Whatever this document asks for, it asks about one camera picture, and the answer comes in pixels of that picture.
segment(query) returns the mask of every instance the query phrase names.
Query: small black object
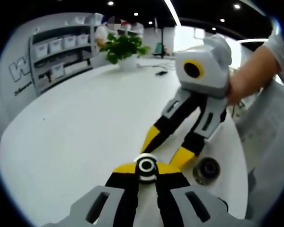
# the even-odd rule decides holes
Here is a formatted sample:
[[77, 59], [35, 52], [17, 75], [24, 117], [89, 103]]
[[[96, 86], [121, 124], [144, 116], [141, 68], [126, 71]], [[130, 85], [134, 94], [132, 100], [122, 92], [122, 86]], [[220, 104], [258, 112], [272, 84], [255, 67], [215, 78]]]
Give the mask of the small black object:
[[163, 76], [167, 73], [167, 71], [161, 71], [161, 72], [157, 72], [156, 76]]
[[211, 158], [203, 158], [193, 169], [193, 176], [197, 183], [209, 185], [220, 175], [220, 166], [218, 162]]

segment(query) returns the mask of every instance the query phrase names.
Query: potted plant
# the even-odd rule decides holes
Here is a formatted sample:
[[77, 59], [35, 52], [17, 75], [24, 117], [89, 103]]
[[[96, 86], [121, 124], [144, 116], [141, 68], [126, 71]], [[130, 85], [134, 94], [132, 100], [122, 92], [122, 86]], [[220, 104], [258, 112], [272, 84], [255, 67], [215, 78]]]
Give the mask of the potted plant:
[[150, 47], [142, 45], [138, 36], [121, 35], [118, 38], [109, 34], [101, 52], [107, 52], [106, 59], [112, 64], [119, 63], [122, 70], [134, 70], [137, 67], [137, 57], [146, 55]]

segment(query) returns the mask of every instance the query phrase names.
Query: round table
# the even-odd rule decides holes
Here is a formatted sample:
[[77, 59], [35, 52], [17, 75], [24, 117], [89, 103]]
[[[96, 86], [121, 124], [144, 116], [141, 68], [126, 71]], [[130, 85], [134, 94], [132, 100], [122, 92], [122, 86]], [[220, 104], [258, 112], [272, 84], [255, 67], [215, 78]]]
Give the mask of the round table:
[[[170, 60], [140, 60], [157, 65]], [[56, 223], [70, 206], [96, 185], [104, 185], [114, 168], [139, 155], [146, 133], [174, 96], [174, 70], [121, 72], [108, 65], [57, 85], [27, 106], [5, 130], [0, 143], [0, 174], [19, 209], [34, 225]], [[154, 154], [168, 163], [196, 121], [188, 117]], [[221, 174], [210, 186], [225, 200], [229, 213], [243, 219], [248, 179], [241, 142], [230, 115], [208, 140], [201, 157], [213, 157]], [[192, 169], [184, 172], [196, 184]], [[134, 226], [163, 226], [154, 186], [140, 186]]]

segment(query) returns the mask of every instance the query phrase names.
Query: robotic arm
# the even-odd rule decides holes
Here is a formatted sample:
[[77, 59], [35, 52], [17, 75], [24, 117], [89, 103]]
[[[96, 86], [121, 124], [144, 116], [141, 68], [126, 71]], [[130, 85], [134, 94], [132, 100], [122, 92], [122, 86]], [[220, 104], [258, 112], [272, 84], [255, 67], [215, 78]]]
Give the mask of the robotic arm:
[[97, 186], [71, 206], [69, 216], [43, 227], [132, 227], [139, 183], [155, 183], [165, 227], [254, 227], [228, 214], [219, 198], [191, 186], [181, 171], [142, 154], [119, 166], [105, 186]]
[[204, 39], [204, 45], [176, 55], [176, 73], [181, 87], [163, 109], [162, 116], [147, 133], [142, 153], [151, 153], [159, 147], [196, 108], [201, 114], [186, 135], [170, 164], [184, 168], [196, 159], [226, 117], [231, 49], [226, 41], [213, 35]]

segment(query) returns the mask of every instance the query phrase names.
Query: white shelving unit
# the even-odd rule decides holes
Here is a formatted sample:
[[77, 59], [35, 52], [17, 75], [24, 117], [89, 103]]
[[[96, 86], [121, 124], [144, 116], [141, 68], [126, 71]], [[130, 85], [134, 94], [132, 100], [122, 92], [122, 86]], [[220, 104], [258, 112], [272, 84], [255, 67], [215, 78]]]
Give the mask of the white shelving unit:
[[66, 81], [67, 79], [76, 76], [78, 73], [84, 73], [84, 72], [86, 72], [88, 70], [91, 70], [92, 68], [93, 67], [91, 65], [89, 65], [89, 66], [84, 67], [82, 69], [75, 70], [75, 71], [73, 71], [73, 72], [71, 72], [69, 74], [65, 74], [63, 77], [59, 77], [57, 79], [54, 79], [54, 81], [52, 81], [51, 83], [41, 87], [40, 88], [40, 93], [42, 94], [42, 93], [46, 92], [47, 90], [51, 89], [52, 87], [62, 83], [63, 81]]
[[[92, 69], [89, 59], [96, 55], [96, 48], [93, 45], [94, 32], [96, 26], [92, 24], [72, 24], [58, 27], [56, 29], [38, 32], [29, 39], [29, 60], [31, 67], [31, 75], [36, 89], [37, 95], [41, 95], [45, 91], [58, 85], [59, 83]], [[36, 47], [38, 45], [49, 43], [50, 41], [61, 39], [70, 35], [89, 35], [87, 44], [76, 45], [71, 48], [61, 49], [57, 52], [50, 52], [41, 58], [36, 57]], [[51, 76], [51, 68], [54, 65], [63, 63], [63, 67], [87, 61], [88, 66], [71, 73], [64, 74], [62, 77], [54, 79]], [[48, 78], [48, 83], [44, 84], [44, 77]]]

